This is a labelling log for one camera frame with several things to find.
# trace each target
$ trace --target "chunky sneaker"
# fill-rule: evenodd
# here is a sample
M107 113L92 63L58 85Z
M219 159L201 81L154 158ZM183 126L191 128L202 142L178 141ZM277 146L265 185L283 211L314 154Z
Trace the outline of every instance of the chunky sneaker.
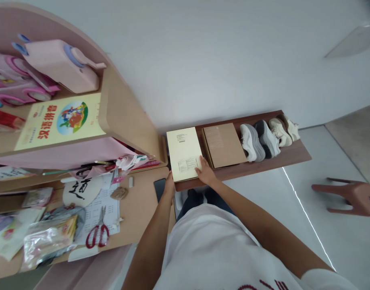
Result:
M266 157L266 153L259 142L258 132L249 124L241 124L241 145L247 156L248 162L260 162Z
M299 137L299 134L298 134L298 124L297 123L292 123L289 118L284 115L284 114L280 114L280 115L277 115L276 116L278 119L280 119L281 121L283 121L283 123L285 124L286 126L286 129L287 129L287 133L290 134L291 136L291 139L293 141L297 141L300 139Z
M268 124L270 125L271 132L279 139L279 147L287 147L293 144L293 140L286 132L286 127L282 120L273 118Z
M266 121L257 121L254 127L258 132L260 144L263 146L263 149L266 152L266 158L270 159L277 156L281 152L279 149L279 139L271 133Z

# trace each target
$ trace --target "brown box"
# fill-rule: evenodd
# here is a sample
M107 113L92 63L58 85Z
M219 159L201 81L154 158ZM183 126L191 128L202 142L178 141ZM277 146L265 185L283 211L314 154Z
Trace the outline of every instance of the brown box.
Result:
M233 123L203 128L202 138L212 168L247 162Z

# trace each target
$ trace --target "beige box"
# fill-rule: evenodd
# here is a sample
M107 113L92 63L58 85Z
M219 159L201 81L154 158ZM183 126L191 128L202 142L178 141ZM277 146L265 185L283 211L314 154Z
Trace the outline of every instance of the beige box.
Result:
M166 132L174 182L197 177L201 148L195 127Z
M203 128L202 137L212 168L247 162L233 123Z

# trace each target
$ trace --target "plastic stool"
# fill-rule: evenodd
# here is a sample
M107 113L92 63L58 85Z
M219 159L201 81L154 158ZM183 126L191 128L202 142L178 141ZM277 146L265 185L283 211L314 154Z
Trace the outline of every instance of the plastic stool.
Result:
M327 209L331 213L344 213L351 215L370 216L370 184L361 181L327 178L328 180L348 183L347 185L320 185L313 184L311 188L314 191L334 193L345 198L353 209Z

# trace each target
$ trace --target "white wall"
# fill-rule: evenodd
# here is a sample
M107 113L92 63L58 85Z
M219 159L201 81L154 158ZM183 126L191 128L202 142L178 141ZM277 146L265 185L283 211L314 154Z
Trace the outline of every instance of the white wall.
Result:
M301 127L370 105L370 49L324 59L370 23L364 0L21 0L74 24L164 132L283 109Z

